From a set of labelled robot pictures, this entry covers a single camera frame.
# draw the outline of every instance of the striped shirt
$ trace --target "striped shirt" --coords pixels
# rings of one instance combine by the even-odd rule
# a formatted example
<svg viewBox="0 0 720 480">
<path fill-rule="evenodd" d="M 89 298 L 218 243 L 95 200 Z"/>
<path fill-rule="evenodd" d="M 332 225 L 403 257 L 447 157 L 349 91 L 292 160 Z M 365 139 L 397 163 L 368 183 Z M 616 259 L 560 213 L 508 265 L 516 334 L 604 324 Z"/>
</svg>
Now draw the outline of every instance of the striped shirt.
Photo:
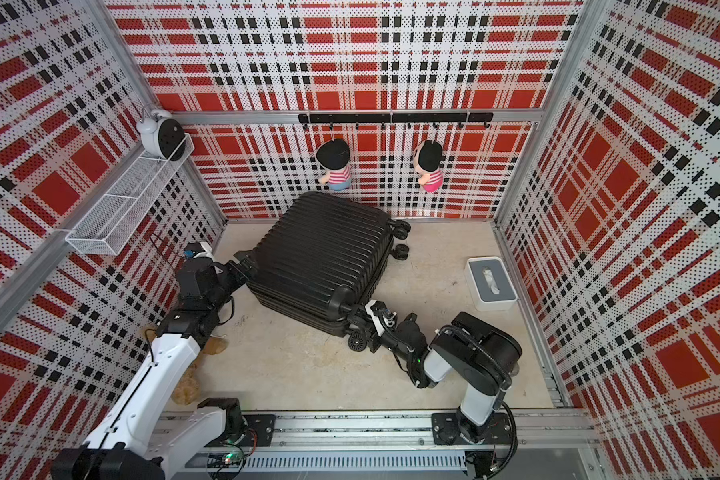
<svg viewBox="0 0 720 480">
<path fill-rule="evenodd" d="M 349 180 L 349 164 L 340 170 L 328 170 L 328 183 L 343 184 Z"/>
<path fill-rule="evenodd" d="M 429 174 L 429 181 L 422 187 L 427 192 L 434 192 L 443 184 L 443 172 L 439 168 Z"/>
</svg>

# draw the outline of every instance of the cable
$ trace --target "cable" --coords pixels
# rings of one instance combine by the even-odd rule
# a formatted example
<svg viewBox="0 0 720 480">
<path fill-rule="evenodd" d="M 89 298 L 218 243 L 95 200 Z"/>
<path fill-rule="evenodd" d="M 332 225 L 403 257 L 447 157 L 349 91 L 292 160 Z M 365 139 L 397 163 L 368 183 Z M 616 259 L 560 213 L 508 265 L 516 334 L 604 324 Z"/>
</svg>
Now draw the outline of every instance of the cable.
<svg viewBox="0 0 720 480">
<path fill-rule="evenodd" d="M 248 455 L 246 455 L 246 458 L 253 455 L 253 453 L 256 451 L 256 444 L 259 442 L 259 436 L 256 434 L 256 430 L 253 428 L 248 428 L 248 431 L 253 434 L 253 447 L 251 448 L 251 451 Z"/>
<path fill-rule="evenodd" d="M 512 435 L 512 443 L 509 446 L 509 453 L 507 454 L 506 457 L 504 457 L 504 460 L 501 461 L 501 464 L 495 471 L 491 472 L 488 475 L 483 475 L 480 478 L 476 477 L 475 480 L 488 480 L 489 478 L 493 478 L 496 475 L 498 475 L 499 473 L 501 473 L 501 471 L 504 470 L 504 467 L 506 467 L 507 464 L 509 463 L 509 461 L 512 459 L 514 454 L 518 451 L 518 427 L 514 423 L 514 415 L 512 415 L 512 410 L 510 410 L 510 408 L 506 402 L 502 402 L 501 406 L 504 408 L 504 410 L 507 411 L 507 417 L 509 418 L 509 424 L 510 424 L 510 434 Z M 494 464 L 495 459 L 496 459 L 496 449 L 494 448 L 493 456 L 491 457 L 491 460 L 490 460 L 491 465 Z M 470 463 L 470 464 L 474 465 L 473 457 L 465 458 L 464 461 L 466 463 Z"/>
<path fill-rule="evenodd" d="M 229 468 L 231 465 L 240 464 L 240 467 L 238 468 L 237 472 L 234 472 L 235 476 L 240 474 L 240 471 L 242 470 L 242 466 L 245 464 L 245 461 L 246 461 L 246 453 L 242 450 L 242 448 L 240 448 L 237 445 L 229 444 L 229 446 L 240 450 L 240 461 L 235 462 L 235 463 L 225 463 L 224 456 L 217 457 L 217 456 L 213 456 L 213 455 L 209 454 L 207 457 L 207 460 L 213 459 L 213 460 L 216 460 L 216 463 L 209 464 L 208 461 L 206 460 L 206 467 L 214 468 L 216 465 L 219 466 L 219 468 L 215 472 L 210 474 L 210 477 L 212 480 L 216 480 L 219 477 L 219 473 L 221 473 L 221 470 L 223 470 L 224 468 Z"/>
<path fill-rule="evenodd" d="M 125 403 L 123 404 L 123 408 L 121 408 L 120 411 L 117 413 L 117 416 L 115 417 L 115 420 L 112 421 L 110 428 L 114 427 L 115 424 L 117 423 L 117 421 L 120 420 L 120 416 L 123 415 L 123 411 L 128 406 L 128 402 L 130 402 L 130 400 L 132 398 L 134 398 L 134 395 L 136 394 L 136 392 L 139 391 L 139 387 L 144 382 L 144 379 L 146 378 L 146 376 L 150 374 L 150 370 L 152 370 L 152 365 L 147 367 L 146 372 L 144 373 L 144 376 L 141 377 L 141 380 L 139 380 L 139 382 L 136 384 L 136 388 L 130 393 L 130 395 L 128 395 L 128 398 L 125 400 Z M 94 469 L 94 465 L 96 464 L 96 460 L 98 459 L 97 457 L 104 456 L 104 450 L 102 450 L 101 447 L 104 445 L 104 442 L 106 441 L 106 437 L 108 437 L 109 435 L 110 435 L 110 433 L 107 432 L 104 434 L 104 437 L 102 437 L 101 442 L 99 443 L 99 446 L 97 448 L 98 453 L 96 454 L 95 457 L 93 457 L 90 460 L 90 463 L 88 464 L 88 469 L 86 470 L 85 476 L 83 476 L 83 480 L 88 479 L 88 475 L 90 475 L 90 472 Z"/>
<path fill-rule="evenodd" d="M 446 332 L 452 332 L 454 335 L 456 335 L 463 341 L 470 343 L 477 351 L 482 353 L 490 361 L 490 363 L 496 368 L 496 370 L 498 370 L 499 375 L 501 375 L 501 379 L 504 380 L 503 386 L 506 387 L 505 389 L 508 389 L 512 385 L 512 377 L 509 376 L 509 373 L 507 373 L 507 370 L 505 370 L 501 366 L 501 364 L 499 364 L 499 362 L 497 362 L 496 359 L 493 358 L 485 348 L 483 348 L 483 346 L 480 344 L 480 342 L 478 342 L 477 340 L 475 340 L 472 337 L 472 335 L 469 335 L 465 331 L 463 331 L 455 326 L 452 326 L 452 325 L 446 325 L 440 329 L 440 334 L 444 334 Z"/>
<path fill-rule="evenodd" d="M 154 363 L 155 362 L 155 354 L 152 351 L 152 344 L 150 343 L 150 338 L 148 336 L 146 336 L 147 332 L 154 332 L 155 334 L 157 334 L 157 330 L 144 329 L 144 340 L 146 341 L 146 346 L 148 346 L 150 348 L 150 358 L 152 359 L 152 363 Z"/>
<path fill-rule="evenodd" d="M 408 370 L 406 370 L 406 369 L 403 368 L 403 365 L 400 363 L 400 359 L 398 358 L 398 356 L 395 355 L 394 352 L 392 352 L 392 356 L 394 357 L 394 360 L 398 363 L 398 366 L 400 367 L 400 370 L 403 370 L 403 373 L 405 373 L 405 374 L 407 375 L 407 374 L 408 374 Z"/>
<path fill-rule="evenodd" d="M 230 312 L 230 318 L 224 320 L 223 322 L 221 322 L 219 325 L 216 325 L 216 326 L 224 325 L 225 323 L 229 322 L 232 319 L 232 317 L 235 315 L 235 299 L 232 298 L 232 296 L 230 295 L 230 299 L 227 302 L 232 307 L 232 312 Z"/>
</svg>

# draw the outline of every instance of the brown plush toy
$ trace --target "brown plush toy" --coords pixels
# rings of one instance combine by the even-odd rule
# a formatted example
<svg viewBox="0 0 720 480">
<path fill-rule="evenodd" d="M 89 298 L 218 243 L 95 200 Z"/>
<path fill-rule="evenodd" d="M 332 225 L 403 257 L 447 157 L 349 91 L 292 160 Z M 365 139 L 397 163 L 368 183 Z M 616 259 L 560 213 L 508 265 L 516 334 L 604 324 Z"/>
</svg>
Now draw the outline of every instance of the brown plush toy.
<svg viewBox="0 0 720 480">
<path fill-rule="evenodd" d="M 155 339 L 154 328 L 146 328 L 144 330 L 146 338 L 150 341 L 150 344 Z M 173 389 L 170 399 L 177 405 L 189 405 L 193 402 L 200 400 L 200 382 L 195 378 L 195 372 L 197 367 L 200 366 L 202 358 L 205 355 L 215 355 L 226 350 L 227 341 L 215 336 L 212 336 L 206 342 L 205 347 L 202 348 L 200 354 L 196 359 L 192 361 L 190 366 L 186 368 L 179 383 L 176 384 L 176 388 Z"/>
</svg>

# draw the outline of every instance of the plaid wall panel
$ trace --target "plaid wall panel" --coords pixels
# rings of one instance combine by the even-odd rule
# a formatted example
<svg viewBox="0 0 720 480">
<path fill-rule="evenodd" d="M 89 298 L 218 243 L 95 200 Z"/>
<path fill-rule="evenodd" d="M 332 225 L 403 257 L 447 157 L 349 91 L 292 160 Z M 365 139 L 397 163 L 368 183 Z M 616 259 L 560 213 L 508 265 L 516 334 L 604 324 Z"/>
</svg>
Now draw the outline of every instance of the plaid wall panel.
<svg viewBox="0 0 720 480">
<path fill-rule="evenodd" d="M 179 172 L 117 257 L 69 255 L 0 335 L 0 478 L 49 478 L 149 354 L 182 248 L 219 234 L 191 188 Z"/>
<path fill-rule="evenodd" d="M 720 478 L 720 2 L 611 1 L 505 229 L 623 478 Z"/>
<path fill-rule="evenodd" d="M 319 146 L 343 138 L 352 158 L 352 185 L 333 192 L 395 216 L 493 216 L 530 132 L 528 123 L 188 126 L 192 159 L 229 218 L 280 216 L 303 192 L 327 190 L 314 158 Z M 443 145 L 443 186 L 425 192 L 412 152 L 426 139 Z"/>
<path fill-rule="evenodd" d="M 0 284 L 135 145 L 138 116 L 77 2 L 0 0 Z"/>
<path fill-rule="evenodd" d="M 581 0 L 105 0 L 164 108 L 539 107 Z"/>
</svg>

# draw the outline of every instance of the floor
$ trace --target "floor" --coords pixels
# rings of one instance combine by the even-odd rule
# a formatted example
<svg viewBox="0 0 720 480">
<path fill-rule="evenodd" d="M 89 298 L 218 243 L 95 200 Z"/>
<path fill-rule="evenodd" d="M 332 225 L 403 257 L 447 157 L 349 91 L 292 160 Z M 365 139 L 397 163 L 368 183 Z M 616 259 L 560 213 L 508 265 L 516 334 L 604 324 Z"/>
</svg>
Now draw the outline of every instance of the floor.
<svg viewBox="0 0 720 480">
<path fill-rule="evenodd" d="M 230 223 L 216 245 L 216 258 L 226 262 L 238 250 L 250 250 L 270 226 Z M 552 408 L 518 307 L 477 312 L 470 298 L 464 280 L 467 258 L 499 255 L 490 225 L 414 223 L 404 242 L 411 248 L 410 257 L 389 260 L 374 298 L 384 300 L 400 316 L 416 312 L 428 340 L 435 328 L 450 323 L 460 311 L 508 332 L 524 351 L 508 404 Z M 466 382 L 456 373 L 433 389 L 416 389 L 390 352 L 351 351 L 346 338 L 261 306 L 246 286 L 234 297 L 234 317 L 215 331 L 229 346 L 207 356 L 198 370 L 202 398 L 236 397 L 244 410 L 455 408 L 461 402 Z"/>
</svg>

